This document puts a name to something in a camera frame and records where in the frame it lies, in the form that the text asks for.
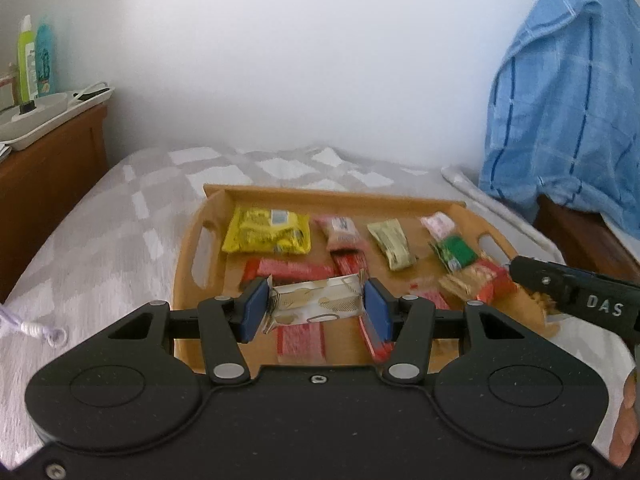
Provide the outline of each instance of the yellow snack package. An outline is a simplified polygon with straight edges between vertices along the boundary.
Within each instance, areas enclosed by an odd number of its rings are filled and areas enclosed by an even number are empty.
[[[237,207],[222,245],[225,253],[307,254],[309,216],[280,209]]]

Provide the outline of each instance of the pink snack package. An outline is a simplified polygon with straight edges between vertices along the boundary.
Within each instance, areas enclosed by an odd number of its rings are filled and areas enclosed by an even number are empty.
[[[326,250],[334,251],[364,251],[368,244],[360,236],[356,224],[346,216],[318,216],[314,221],[324,232],[327,242]]]
[[[420,218],[420,223],[427,228],[437,242],[441,242],[456,232],[456,223],[443,212]]]

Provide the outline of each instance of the bed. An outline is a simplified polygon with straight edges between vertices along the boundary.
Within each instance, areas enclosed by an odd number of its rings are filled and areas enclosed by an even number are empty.
[[[31,375],[147,301],[171,300],[181,238],[204,198],[205,183],[464,200],[519,253],[562,261],[551,242],[451,168],[409,168],[327,146],[247,153],[216,144],[136,152],[112,168],[65,218],[5,303],[22,318],[68,331],[67,345],[55,349],[0,324],[0,461],[9,468],[40,447],[23,402]],[[622,341],[604,330],[573,318],[560,323],[554,342],[596,369],[609,388],[609,411],[594,442],[606,454],[631,357]]]

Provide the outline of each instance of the finger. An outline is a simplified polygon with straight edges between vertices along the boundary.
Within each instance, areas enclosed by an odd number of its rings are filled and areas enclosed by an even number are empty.
[[[614,431],[626,446],[633,446],[638,438],[638,416],[634,410],[621,410]]]
[[[631,455],[631,447],[625,446],[619,437],[614,437],[609,449],[609,461],[616,467],[622,467]]]
[[[636,372],[631,372],[631,375],[626,379],[625,387],[623,390],[623,405],[626,409],[631,409],[636,403]]]

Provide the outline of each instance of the wooden nightstand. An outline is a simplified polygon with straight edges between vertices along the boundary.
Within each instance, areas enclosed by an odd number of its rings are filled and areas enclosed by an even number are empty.
[[[0,162],[0,302],[64,217],[107,172],[100,104]]]
[[[546,196],[541,196],[538,204],[540,211],[533,225],[558,246],[568,266],[640,283],[638,262],[602,216],[568,209]]]

